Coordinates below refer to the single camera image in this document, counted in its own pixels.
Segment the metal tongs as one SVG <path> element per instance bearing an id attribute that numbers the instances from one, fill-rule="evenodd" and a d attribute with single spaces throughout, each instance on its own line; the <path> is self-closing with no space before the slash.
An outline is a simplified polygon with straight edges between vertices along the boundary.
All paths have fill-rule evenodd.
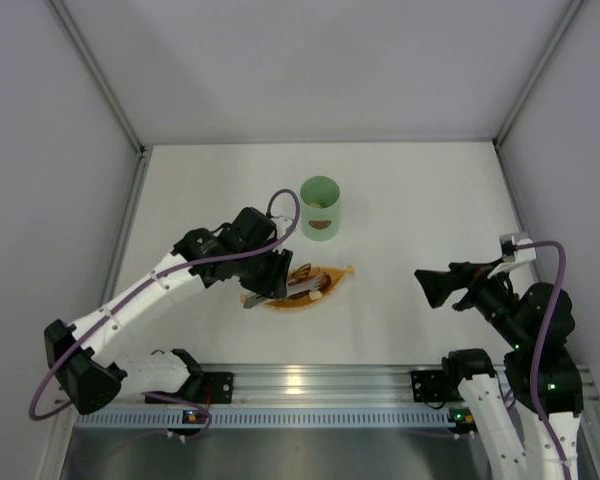
<path id="1" fill-rule="evenodd" d="M 308 278 L 299 283 L 295 283 L 291 286 L 288 286 L 286 289 L 286 294 L 283 297 L 280 297 L 280 300 L 286 299 L 293 295 L 297 295 L 306 291 L 315 291 L 318 290 L 324 282 L 325 276 L 323 274 L 318 274 L 312 278 Z M 241 303 L 245 309 L 254 308 L 260 304 L 272 301 L 272 298 L 268 298 L 262 295 L 257 295 L 255 293 L 251 293 L 248 295 L 241 296 Z"/>

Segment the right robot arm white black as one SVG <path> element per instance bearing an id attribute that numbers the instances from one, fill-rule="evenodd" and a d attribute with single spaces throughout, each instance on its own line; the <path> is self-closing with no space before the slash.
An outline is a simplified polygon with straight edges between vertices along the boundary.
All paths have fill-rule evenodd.
<path id="1" fill-rule="evenodd" d="M 414 273 L 431 307 L 464 291 L 454 310 L 478 311 L 511 348 L 504 367 L 512 401 L 479 348 L 443 357 L 447 388 L 469 408 L 492 478 L 575 479 L 583 386 L 566 350 L 575 327 L 572 302 L 559 282 L 535 283 L 517 295 L 502 265 L 452 263 Z"/>

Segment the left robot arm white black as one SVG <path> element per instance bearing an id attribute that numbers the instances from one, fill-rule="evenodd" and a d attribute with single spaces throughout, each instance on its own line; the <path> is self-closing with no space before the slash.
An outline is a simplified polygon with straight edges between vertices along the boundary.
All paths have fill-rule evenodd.
<path id="1" fill-rule="evenodd" d="M 186 350 L 133 358 L 126 345 L 179 302 L 221 281 L 237 278 L 266 299 L 285 297 L 293 254 L 281 245 L 297 223 L 245 207 L 216 231 L 187 232 L 148 274 L 96 311 L 47 326 L 47 362 L 70 405 L 88 415 L 137 394 L 149 403 L 196 400 L 203 371 Z"/>

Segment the green cylindrical lunch container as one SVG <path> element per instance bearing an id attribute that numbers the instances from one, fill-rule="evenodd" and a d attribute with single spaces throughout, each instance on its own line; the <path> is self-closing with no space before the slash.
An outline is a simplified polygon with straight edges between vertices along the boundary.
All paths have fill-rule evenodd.
<path id="1" fill-rule="evenodd" d="M 326 176 L 314 176 L 301 186 L 301 229 L 306 238 L 316 242 L 332 239 L 339 230 L 341 190 L 338 183 Z M 319 202 L 323 209 L 309 207 Z"/>

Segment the brown food toy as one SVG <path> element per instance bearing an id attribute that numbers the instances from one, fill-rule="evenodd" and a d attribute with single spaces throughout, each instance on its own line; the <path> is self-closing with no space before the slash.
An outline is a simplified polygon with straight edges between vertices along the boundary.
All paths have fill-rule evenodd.
<path id="1" fill-rule="evenodd" d="M 325 276 L 324 282 L 321 285 L 321 287 L 318 290 L 315 290 L 315 291 L 319 291 L 328 283 L 329 276 L 325 272 L 320 270 L 319 268 L 313 268 L 311 264 L 302 265 L 298 269 L 296 269 L 294 272 L 292 272 L 289 275 L 289 278 L 287 281 L 287 287 L 291 286 L 295 283 L 299 283 L 308 278 L 317 276 L 318 274 L 323 274 Z"/>

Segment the orange boat-shaped woven tray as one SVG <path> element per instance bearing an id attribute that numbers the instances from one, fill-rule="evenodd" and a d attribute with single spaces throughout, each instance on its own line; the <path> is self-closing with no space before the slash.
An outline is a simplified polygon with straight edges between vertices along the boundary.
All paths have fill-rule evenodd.
<path id="1" fill-rule="evenodd" d="M 288 297 L 286 299 L 272 299 L 272 301 L 260 304 L 258 306 L 263 306 L 268 309 L 290 312 L 290 311 L 298 311 L 302 309 L 307 309 L 309 307 L 315 306 L 319 304 L 321 301 L 325 300 L 329 295 L 331 295 L 340 284 L 348 277 L 355 273 L 355 268 L 352 265 L 348 265 L 345 268 L 335 268 L 335 267 L 325 267 L 325 266 L 313 266 L 313 268 L 319 268 L 323 272 L 325 272 L 328 276 L 328 283 L 319 291 L 322 292 L 323 297 L 319 300 L 313 301 L 310 299 L 310 292 L 305 292 L 304 294 L 300 294 L 293 297 Z"/>

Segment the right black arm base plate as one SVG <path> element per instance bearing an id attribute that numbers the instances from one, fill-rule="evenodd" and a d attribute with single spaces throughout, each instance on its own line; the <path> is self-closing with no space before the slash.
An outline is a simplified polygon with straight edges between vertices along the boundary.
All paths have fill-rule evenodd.
<path id="1" fill-rule="evenodd" d="M 453 378 L 442 369 L 413 370 L 410 378 L 416 403 L 446 404 L 461 400 Z"/>

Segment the aluminium mounting rail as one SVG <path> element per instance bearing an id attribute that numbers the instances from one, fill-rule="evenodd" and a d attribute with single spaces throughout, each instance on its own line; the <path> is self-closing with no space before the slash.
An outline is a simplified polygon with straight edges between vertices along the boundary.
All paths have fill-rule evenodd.
<path id="1" fill-rule="evenodd" d="M 204 365 L 234 374 L 236 408 L 391 407 L 416 403 L 410 372 L 439 365 Z"/>

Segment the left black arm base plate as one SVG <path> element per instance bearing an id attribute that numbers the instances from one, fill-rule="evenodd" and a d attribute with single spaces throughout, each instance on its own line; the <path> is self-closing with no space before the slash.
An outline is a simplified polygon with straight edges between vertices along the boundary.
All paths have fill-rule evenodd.
<path id="1" fill-rule="evenodd" d="M 203 372 L 190 376 L 174 396 L 197 404 L 231 404 L 233 387 L 232 372 Z"/>

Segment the left aluminium frame post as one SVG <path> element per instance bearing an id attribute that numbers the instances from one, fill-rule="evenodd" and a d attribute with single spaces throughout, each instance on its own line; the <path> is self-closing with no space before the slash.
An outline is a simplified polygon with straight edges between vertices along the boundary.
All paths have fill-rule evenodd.
<path id="1" fill-rule="evenodd" d="M 118 224 L 113 250 L 109 258 L 104 285 L 100 295 L 100 301 L 104 302 L 110 300 L 116 291 L 132 221 L 146 174 L 148 164 L 146 157 L 147 150 L 146 146 L 140 141 L 106 74 L 99 65 L 86 37 L 81 32 L 78 23 L 65 2 L 50 0 L 45 1 L 45 4 L 76 53 L 92 84 L 104 101 L 109 114 L 133 152 L 132 177 L 124 198 L 122 217 Z"/>

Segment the aluminium frame post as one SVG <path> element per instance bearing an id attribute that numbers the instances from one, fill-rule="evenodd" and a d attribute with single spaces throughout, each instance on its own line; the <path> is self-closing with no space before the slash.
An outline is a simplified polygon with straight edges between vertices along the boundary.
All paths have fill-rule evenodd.
<path id="1" fill-rule="evenodd" d="M 81 32 L 78 23 L 65 2 L 50 0 L 45 1 L 45 4 L 76 53 L 92 84 L 104 101 L 109 114 L 133 152 L 132 177 L 124 198 L 122 217 L 118 224 L 113 250 L 109 258 L 104 285 L 100 295 L 100 301 L 104 302 L 110 300 L 116 291 L 132 221 L 146 174 L 148 164 L 146 157 L 147 150 L 146 146 L 140 141 L 106 74 L 99 65 L 86 37 Z"/>
<path id="2" fill-rule="evenodd" d="M 507 110 L 497 134 L 492 139 L 492 144 L 497 154 L 500 153 L 500 150 L 516 125 L 520 115 L 529 103 L 534 91 L 548 72 L 554 57 L 558 54 L 566 37 L 569 35 L 572 27 L 582 11 L 586 8 L 587 4 L 588 1 L 586 0 L 568 1 L 564 11 L 559 16 L 557 23 L 551 28 L 550 35 L 540 49 L 540 53 L 535 59 L 521 88 L 516 93 L 514 101 Z"/>

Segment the right aluminium frame post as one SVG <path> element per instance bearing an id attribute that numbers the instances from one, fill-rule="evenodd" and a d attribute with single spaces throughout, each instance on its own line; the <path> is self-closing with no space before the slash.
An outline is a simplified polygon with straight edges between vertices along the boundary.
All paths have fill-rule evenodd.
<path id="1" fill-rule="evenodd" d="M 582 11 L 586 8 L 587 4 L 588 1 L 586 0 L 568 1 L 564 11 L 559 16 L 557 23 L 551 28 L 550 35 L 540 49 L 540 53 L 535 59 L 521 88 L 516 93 L 514 101 L 507 110 L 497 134 L 492 139 L 492 144 L 497 154 L 500 153 L 500 150 L 516 125 L 520 115 L 529 103 L 534 91 L 548 72 L 554 57 L 558 54 L 566 37 L 569 35 L 572 27 Z"/>

